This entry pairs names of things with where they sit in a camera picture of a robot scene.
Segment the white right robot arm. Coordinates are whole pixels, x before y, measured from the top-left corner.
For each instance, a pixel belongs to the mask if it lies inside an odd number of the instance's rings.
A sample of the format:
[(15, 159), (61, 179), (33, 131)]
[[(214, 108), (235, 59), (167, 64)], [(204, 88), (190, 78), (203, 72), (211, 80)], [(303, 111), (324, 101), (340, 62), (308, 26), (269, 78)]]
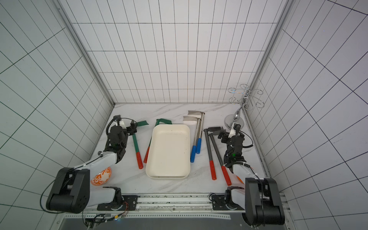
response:
[(285, 213), (277, 182), (272, 178), (261, 178), (246, 162), (242, 150), (246, 134), (241, 125), (234, 122), (231, 131), (221, 129), (218, 138), (227, 145), (223, 157), (223, 166), (237, 176), (242, 186), (230, 186), (227, 192), (227, 204), (238, 205), (244, 209), (242, 217), (249, 226), (285, 224)]

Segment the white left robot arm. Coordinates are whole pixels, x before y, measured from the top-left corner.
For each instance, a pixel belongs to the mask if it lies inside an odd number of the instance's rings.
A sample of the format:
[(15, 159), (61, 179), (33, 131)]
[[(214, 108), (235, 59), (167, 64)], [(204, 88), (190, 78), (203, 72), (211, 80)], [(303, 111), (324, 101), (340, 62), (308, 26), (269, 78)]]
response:
[(106, 127), (105, 148), (94, 160), (75, 167), (60, 169), (53, 182), (43, 210), (49, 213), (81, 213), (85, 208), (107, 204), (115, 209), (123, 206), (123, 197), (118, 187), (91, 188), (91, 180), (108, 167), (119, 163), (126, 153), (128, 137), (137, 132), (138, 124), (116, 115)]

